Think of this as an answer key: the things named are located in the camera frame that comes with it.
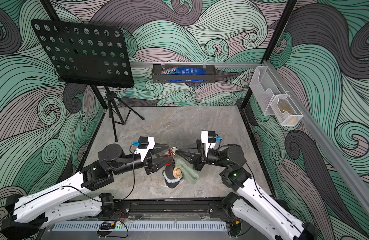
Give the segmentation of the red white plush decoration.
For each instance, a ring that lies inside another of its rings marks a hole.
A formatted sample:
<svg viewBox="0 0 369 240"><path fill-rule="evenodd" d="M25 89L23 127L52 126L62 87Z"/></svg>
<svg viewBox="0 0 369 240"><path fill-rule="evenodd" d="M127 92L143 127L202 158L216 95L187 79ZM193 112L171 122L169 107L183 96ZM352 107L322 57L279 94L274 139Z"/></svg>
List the red white plush decoration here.
<svg viewBox="0 0 369 240"><path fill-rule="evenodd" d="M165 152L164 154L162 154L162 157L166 158L166 157L174 157L174 152L172 149L168 149L167 152Z"/></svg>

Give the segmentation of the green fabric bag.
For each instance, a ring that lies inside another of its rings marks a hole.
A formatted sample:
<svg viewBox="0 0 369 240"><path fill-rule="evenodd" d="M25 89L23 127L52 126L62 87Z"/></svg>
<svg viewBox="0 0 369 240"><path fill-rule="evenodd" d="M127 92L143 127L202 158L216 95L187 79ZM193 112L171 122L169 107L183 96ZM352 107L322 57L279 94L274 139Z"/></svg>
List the green fabric bag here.
<svg viewBox="0 0 369 240"><path fill-rule="evenodd" d="M181 170L182 177L187 182L194 185L199 179L199 174L189 165L189 163L184 158L180 157L179 155L175 155L174 161L175 166Z"/></svg>

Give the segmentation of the penguin plush decoration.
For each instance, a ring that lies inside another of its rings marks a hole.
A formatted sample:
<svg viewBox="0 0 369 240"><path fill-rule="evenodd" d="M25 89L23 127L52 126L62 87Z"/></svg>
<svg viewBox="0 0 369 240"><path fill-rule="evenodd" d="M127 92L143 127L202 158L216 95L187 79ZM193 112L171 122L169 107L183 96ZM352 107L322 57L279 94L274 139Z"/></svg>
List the penguin plush decoration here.
<svg viewBox="0 0 369 240"><path fill-rule="evenodd" d="M167 165L162 172L167 187L174 189L182 179L182 171L178 166Z"/></svg>

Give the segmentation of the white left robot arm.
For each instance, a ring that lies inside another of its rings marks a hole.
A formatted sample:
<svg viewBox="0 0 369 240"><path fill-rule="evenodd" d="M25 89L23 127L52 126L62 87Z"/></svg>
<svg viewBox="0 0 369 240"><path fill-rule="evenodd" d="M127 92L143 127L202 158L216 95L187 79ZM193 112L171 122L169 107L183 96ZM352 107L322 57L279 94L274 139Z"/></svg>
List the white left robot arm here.
<svg viewBox="0 0 369 240"><path fill-rule="evenodd" d="M113 183L114 175L141 168L148 175L157 172L173 157L154 158L154 155L168 149L169 145L164 144L140 144L132 154L126 155L120 145L108 145L98 152L97 161L65 181L28 196L8 197L5 206L8 214L0 220L0 232L9 240L22 240L60 221L86 216L108 217L116 203L110 194L78 202L71 199L87 196Z"/></svg>

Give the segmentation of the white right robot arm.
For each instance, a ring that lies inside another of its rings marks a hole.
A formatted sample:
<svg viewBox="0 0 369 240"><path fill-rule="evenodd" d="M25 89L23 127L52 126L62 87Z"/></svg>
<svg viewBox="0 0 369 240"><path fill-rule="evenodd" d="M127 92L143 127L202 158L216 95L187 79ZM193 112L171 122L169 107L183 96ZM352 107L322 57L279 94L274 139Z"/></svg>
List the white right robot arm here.
<svg viewBox="0 0 369 240"><path fill-rule="evenodd" d="M236 144L222 146L220 142L217 137L197 140L194 144L175 148L174 153L192 164L197 171L204 165L223 167L220 173L222 182L232 189L224 198L225 209L267 239L317 239L318 229L313 223L304 223L294 217L260 188L252 171L244 168L247 160L242 148Z"/></svg>

